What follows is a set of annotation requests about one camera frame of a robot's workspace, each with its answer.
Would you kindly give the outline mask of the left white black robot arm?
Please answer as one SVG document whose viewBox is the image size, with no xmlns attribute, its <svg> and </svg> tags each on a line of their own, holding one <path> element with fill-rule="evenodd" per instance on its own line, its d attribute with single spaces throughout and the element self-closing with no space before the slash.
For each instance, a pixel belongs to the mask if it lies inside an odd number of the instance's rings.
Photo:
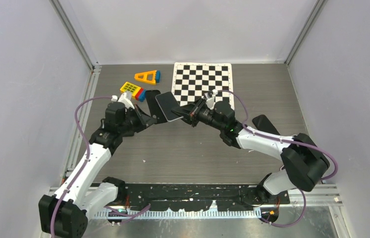
<svg viewBox="0 0 370 238">
<path fill-rule="evenodd" d="M 120 179 L 108 177 L 93 192 L 88 190 L 123 138 L 148 128 L 156 121 L 138 106 L 109 103 L 100 127 L 86 140 L 86 152 L 72 174 L 53 195 L 43 195 L 40 199 L 42 231 L 52 237 L 80 238 L 88 222 L 107 204 L 123 204 L 127 193 L 125 182 Z"/>
</svg>

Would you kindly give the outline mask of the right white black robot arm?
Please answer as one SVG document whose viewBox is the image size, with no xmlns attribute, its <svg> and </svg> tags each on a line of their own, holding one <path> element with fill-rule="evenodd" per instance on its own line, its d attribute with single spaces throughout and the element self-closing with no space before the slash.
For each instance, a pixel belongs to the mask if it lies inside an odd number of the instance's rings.
<svg viewBox="0 0 370 238">
<path fill-rule="evenodd" d="M 271 203 L 279 193 L 295 188 L 312 191 L 330 167 L 329 160 L 306 134 L 280 136 L 251 128 L 235 118 L 228 102 L 216 102 L 210 109 L 200 98 L 175 107 L 172 112 L 192 127 L 202 122 L 218 129 L 228 146 L 255 150 L 281 160 L 284 169 L 267 174 L 255 188 L 256 197 L 263 203 Z"/>
</svg>

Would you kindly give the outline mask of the white edged bare phone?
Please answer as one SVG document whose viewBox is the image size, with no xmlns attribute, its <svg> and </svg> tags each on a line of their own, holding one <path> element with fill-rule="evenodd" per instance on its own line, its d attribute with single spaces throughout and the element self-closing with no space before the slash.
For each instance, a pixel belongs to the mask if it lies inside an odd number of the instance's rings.
<svg viewBox="0 0 370 238">
<path fill-rule="evenodd" d="M 167 122 L 172 122 L 183 118 L 183 116 L 180 116 L 172 111 L 172 109 L 179 107 L 179 104 L 172 92 L 158 94 L 155 96 L 155 100 Z"/>
</svg>

